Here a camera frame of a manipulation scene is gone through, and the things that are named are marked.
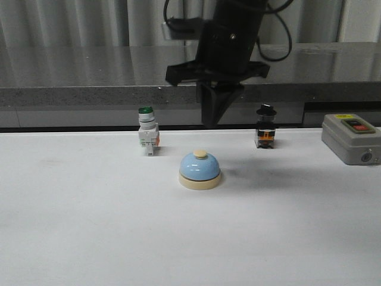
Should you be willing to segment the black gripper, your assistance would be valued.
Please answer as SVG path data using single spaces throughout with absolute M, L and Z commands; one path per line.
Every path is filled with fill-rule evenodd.
M 195 59 L 167 67 L 165 80 L 173 86 L 204 81 L 196 84 L 204 126 L 216 126 L 231 104 L 243 94 L 244 87 L 239 82 L 251 77 L 267 77 L 270 66 L 251 61 L 256 38 L 256 31 L 207 21 Z M 219 84 L 212 88 L 207 82 L 238 84 Z

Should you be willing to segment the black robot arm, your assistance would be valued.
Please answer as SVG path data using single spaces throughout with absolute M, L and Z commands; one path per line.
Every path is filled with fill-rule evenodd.
M 201 121 L 206 128 L 217 126 L 243 93 L 244 80 L 268 75 L 268 64 L 251 61 L 267 3 L 217 1 L 212 19 L 202 28 L 195 59 L 167 67 L 165 79 L 169 84 L 196 83 Z

